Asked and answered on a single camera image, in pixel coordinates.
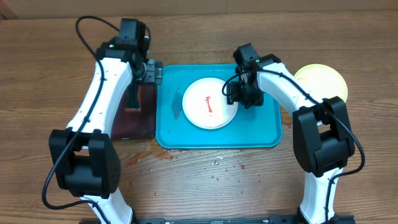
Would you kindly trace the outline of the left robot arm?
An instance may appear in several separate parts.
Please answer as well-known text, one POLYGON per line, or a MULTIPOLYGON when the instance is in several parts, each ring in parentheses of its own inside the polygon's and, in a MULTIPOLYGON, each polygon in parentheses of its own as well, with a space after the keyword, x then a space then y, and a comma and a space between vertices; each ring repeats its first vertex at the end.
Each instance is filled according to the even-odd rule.
POLYGON ((122 168, 113 141, 154 136, 163 64, 147 57, 151 35, 143 22, 124 18, 116 30, 92 51, 95 72, 78 112, 49 136, 48 177, 78 204, 90 205, 98 223, 136 223, 119 189, 122 168))

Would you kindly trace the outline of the white plate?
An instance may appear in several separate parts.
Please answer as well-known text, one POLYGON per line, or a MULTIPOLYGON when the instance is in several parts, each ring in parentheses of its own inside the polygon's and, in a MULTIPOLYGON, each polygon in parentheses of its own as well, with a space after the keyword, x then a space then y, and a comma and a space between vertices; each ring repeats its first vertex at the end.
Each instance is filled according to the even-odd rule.
POLYGON ((233 120, 238 104, 227 104, 227 97, 222 94, 224 84, 219 78, 202 78, 186 89, 183 112, 192 124, 202 129, 218 129, 233 120))

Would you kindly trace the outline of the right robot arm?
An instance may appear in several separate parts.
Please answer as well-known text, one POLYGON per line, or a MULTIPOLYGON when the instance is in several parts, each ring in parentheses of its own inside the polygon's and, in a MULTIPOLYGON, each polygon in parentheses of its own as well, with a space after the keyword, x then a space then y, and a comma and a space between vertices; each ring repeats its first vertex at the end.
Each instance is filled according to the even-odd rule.
POLYGON ((305 183, 291 223, 354 223, 353 216, 337 215, 333 209, 337 181, 354 154, 344 101, 311 93, 280 58, 273 54, 261 57, 251 44, 238 47, 233 58, 236 74, 222 88, 227 104, 241 103, 246 109, 261 106, 268 94, 292 117, 293 150, 305 172, 305 183))

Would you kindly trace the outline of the yellow green plate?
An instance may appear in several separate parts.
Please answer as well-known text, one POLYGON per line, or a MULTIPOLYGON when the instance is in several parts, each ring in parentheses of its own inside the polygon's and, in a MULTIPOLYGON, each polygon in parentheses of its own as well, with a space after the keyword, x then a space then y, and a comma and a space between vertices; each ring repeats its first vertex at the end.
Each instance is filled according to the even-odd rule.
POLYGON ((348 87, 344 78, 327 65, 306 65, 299 69, 294 77, 322 98, 339 96, 345 103, 348 99, 348 87))

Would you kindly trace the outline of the green and orange sponge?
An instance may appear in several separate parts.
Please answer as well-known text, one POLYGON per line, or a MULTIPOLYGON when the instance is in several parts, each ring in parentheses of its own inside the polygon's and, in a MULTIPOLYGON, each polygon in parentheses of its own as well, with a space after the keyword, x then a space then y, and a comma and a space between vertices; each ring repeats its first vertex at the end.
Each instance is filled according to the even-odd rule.
POLYGON ((127 109, 139 109, 139 85, 137 83, 131 83, 127 88, 127 102, 125 108, 127 109))

